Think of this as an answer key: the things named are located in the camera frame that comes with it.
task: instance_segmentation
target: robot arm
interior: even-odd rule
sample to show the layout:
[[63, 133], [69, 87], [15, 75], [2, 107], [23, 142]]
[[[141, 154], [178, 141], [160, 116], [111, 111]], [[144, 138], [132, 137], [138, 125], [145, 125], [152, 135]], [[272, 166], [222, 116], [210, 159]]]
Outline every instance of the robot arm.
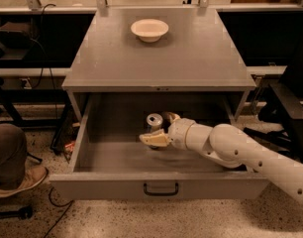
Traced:
[[[165, 113], [164, 117], [173, 115]], [[229, 124], [212, 128], [177, 115], [170, 122], [167, 134], [159, 129], [141, 135], [141, 141], [154, 147], [171, 144], [178, 149], [195, 151], [226, 168], [244, 164], [303, 203], [303, 164], [271, 151]]]

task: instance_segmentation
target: gray metal surface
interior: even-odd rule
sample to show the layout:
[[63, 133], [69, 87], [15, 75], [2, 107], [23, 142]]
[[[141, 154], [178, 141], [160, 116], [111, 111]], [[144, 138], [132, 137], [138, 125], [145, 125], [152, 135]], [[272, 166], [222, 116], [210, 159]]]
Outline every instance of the gray metal surface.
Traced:
[[[147, 44], [130, 30], [160, 19], [169, 31]], [[93, 19], [72, 72], [72, 91], [245, 91], [255, 84], [214, 8], [106, 8]]]

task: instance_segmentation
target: open drawer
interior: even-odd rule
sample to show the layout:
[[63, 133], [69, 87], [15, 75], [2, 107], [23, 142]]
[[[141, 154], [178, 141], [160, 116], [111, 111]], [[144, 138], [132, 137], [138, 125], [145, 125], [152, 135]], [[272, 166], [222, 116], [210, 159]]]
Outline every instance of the open drawer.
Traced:
[[256, 198], [268, 181], [246, 167], [227, 170], [191, 151], [156, 150], [139, 135], [150, 113], [171, 111], [214, 126], [230, 122], [221, 94], [91, 93], [68, 170], [50, 176], [65, 197]]

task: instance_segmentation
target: chair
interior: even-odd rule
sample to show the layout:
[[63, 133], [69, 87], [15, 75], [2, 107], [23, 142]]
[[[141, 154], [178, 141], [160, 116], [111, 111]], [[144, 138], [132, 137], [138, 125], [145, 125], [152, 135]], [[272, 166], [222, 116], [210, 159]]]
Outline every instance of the chair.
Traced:
[[299, 158], [303, 163], [303, 35], [297, 45], [291, 63], [278, 82], [271, 83], [265, 90], [266, 105], [258, 113], [258, 119], [264, 122], [280, 123], [284, 128], [280, 132], [267, 134], [245, 128], [252, 137], [285, 148], [289, 157]]

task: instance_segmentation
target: terrazzo floor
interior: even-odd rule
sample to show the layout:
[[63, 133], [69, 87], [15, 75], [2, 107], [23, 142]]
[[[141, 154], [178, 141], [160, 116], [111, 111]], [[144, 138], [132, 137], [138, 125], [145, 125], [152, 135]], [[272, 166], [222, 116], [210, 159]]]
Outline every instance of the terrazzo floor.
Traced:
[[[274, 128], [252, 115], [242, 115], [237, 126]], [[50, 150], [53, 133], [26, 131], [29, 151], [44, 159], [50, 173], [58, 173], [68, 163]], [[75, 200], [64, 207], [51, 204], [51, 189], [47, 178], [32, 190], [0, 199], [0, 212], [27, 205], [34, 210], [29, 219], [0, 219], [0, 238], [303, 238], [303, 206], [272, 184], [254, 200]], [[50, 198], [59, 205], [70, 203], [56, 190]]]

